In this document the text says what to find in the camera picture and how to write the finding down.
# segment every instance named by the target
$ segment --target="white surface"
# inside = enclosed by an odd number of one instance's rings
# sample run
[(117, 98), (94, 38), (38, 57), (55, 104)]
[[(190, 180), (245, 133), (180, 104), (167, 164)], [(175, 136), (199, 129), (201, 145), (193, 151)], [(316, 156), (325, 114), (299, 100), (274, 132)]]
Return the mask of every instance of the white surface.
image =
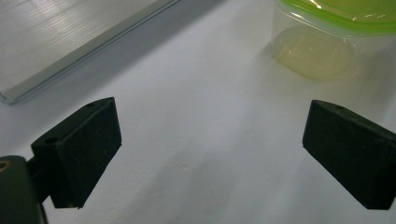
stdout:
[(0, 1), (0, 96), (9, 102), (174, 0)]
[(396, 131), (395, 49), (376, 71), (318, 82), (274, 61), (270, 0), (183, 0), (67, 76), (0, 105), (1, 156), (81, 106), (115, 96), (123, 145), (84, 208), (50, 223), (394, 223), (369, 211), (302, 147), (312, 99)]

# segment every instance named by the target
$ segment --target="clear plastic container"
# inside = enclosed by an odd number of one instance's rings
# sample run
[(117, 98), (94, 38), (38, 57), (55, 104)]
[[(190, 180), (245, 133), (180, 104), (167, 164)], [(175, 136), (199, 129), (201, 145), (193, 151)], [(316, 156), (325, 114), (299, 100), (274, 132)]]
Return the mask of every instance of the clear plastic container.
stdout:
[[(360, 3), (342, 1), (349, 2), (344, 7)], [(273, 53), (277, 60), (297, 73), (322, 80), (350, 77), (362, 67), (367, 70), (369, 65), (374, 66), (371, 62), (375, 55), (395, 43), (396, 20), (392, 21), (395, 13), (388, 16), (377, 13), (374, 19), (367, 21), (366, 11), (355, 7), (340, 10), (321, 2), (275, 0)], [(391, 3), (385, 9), (389, 7), (396, 4)]]

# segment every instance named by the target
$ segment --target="black gripper pad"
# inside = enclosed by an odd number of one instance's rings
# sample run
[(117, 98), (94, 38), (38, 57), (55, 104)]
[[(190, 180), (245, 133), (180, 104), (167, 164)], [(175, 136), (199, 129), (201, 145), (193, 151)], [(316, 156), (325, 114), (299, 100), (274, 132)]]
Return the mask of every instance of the black gripper pad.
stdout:
[(54, 206), (82, 207), (120, 146), (114, 98), (83, 106), (34, 141)]
[(354, 112), (312, 101), (306, 150), (368, 209), (389, 209), (396, 191), (396, 135)]

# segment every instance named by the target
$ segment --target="container lid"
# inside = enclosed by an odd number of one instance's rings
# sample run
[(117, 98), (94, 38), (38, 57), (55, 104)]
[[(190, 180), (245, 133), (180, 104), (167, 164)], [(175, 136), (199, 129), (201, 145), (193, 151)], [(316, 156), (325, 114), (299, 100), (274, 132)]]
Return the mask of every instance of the container lid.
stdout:
[(360, 33), (396, 33), (396, 0), (279, 0), (343, 28)]

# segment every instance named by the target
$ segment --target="silver metal panel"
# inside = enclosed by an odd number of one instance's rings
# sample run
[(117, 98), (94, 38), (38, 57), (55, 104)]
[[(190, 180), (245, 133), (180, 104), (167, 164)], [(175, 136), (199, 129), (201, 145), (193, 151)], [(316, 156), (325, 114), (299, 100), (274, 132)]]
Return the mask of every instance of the silver metal panel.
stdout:
[(0, 94), (13, 102), (175, 0), (0, 0)]

